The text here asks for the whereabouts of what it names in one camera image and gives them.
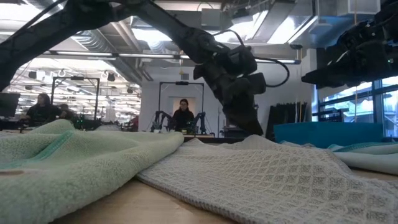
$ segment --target woman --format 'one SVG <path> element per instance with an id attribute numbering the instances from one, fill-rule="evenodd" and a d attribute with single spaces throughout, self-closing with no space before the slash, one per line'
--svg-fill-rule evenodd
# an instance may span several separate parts
<path id="1" fill-rule="evenodd" d="M 188 100 L 180 100 L 180 108 L 174 112 L 173 119 L 175 120 L 175 131 L 181 131 L 187 127 L 189 121 L 193 121 L 193 113 L 188 108 Z"/>
<path id="2" fill-rule="evenodd" d="M 60 113 L 56 106 L 50 104 L 50 97 L 41 93 L 37 97 L 36 105 L 30 107 L 26 115 L 21 118 L 29 120 L 31 126 L 36 126 L 55 121 L 56 116 Z"/>

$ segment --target light green towel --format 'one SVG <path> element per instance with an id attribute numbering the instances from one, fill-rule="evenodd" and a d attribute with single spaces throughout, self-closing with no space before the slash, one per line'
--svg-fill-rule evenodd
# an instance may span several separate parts
<path id="1" fill-rule="evenodd" d="M 75 131 L 65 120 L 0 138 L 0 223 L 47 223 L 173 153 L 180 133 Z"/>

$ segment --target wooden table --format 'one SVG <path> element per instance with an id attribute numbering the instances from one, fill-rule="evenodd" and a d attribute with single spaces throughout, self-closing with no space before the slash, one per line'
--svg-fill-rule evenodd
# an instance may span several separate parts
<path id="1" fill-rule="evenodd" d="M 398 180 L 398 176 L 354 170 L 362 177 Z M 219 215 L 195 208 L 132 179 L 119 190 L 55 223 L 234 223 Z"/>

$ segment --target window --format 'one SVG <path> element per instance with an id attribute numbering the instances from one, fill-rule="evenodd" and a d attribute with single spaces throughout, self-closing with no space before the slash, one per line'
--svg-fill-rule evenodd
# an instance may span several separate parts
<path id="1" fill-rule="evenodd" d="M 346 90 L 343 90 L 339 93 L 333 94 L 331 96 L 328 96 L 324 99 L 324 101 L 330 101 L 330 100 L 335 100 L 335 99 L 340 99 L 344 98 L 346 96 L 352 96 L 355 95 L 355 90 L 357 90 L 357 94 L 364 93 L 366 91 L 371 91 L 372 90 L 372 83 L 367 82 L 367 83 L 362 83 L 357 87 L 351 87 Z"/>
<path id="2" fill-rule="evenodd" d="M 398 77 L 390 77 L 381 80 L 382 87 L 392 86 L 398 84 Z"/>
<path id="3" fill-rule="evenodd" d="M 373 100 L 372 97 L 365 97 L 357 99 L 356 113 L 355 113 L 355 99 L 344 101 L 341 103 L 333 103 L 325 106 L 325 110 L 343 110 L 344 122 L 372 123 L 373 120 Z"/>
<path id="4" fill-rule="evenodd" d="M 386 136 L 398 136 L 398 91 L 383 93 L 383 122 Z"/>
<path id="5" fill-rule="evenodd" d="M 398 137 L 398 76 L 348 88 L 324 98 L 319 107 L 321 111 L 343 110 L 344 122 L 356 118 L 356 122 L 383 124 L 386 137 Z"/>

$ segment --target person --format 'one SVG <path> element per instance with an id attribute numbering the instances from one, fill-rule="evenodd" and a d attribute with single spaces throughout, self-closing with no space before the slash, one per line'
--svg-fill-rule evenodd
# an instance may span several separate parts
<path id="1" fill-rule="evenodd" d="M 174 112 L 173 119 L 175 120 L 175 131 L 181 131 L 187 127 L 189 121 L 195 119 L 193 113 L 189 110 L 188 100 L 180 100 L 180 108 Z"/>
<path id="2" fill-rule="evenodd" d="M 75 118 L 74 112 L 69 109 L 69 106 L 67 104 L 61 104 L 60 109 L 60 119 L 72 120 L 73 118 Z"/>
<path id="3" fill-rule="evenodd" d="M 37 97 L 37 103 L 30 107 L 26 115 L 21 116 L 21 119 L 26 119 L 31 126 L 36 126 L 55 121 L 60 113 L 59 108 L 50 104 L 50 97 L 41 93 Z"/>

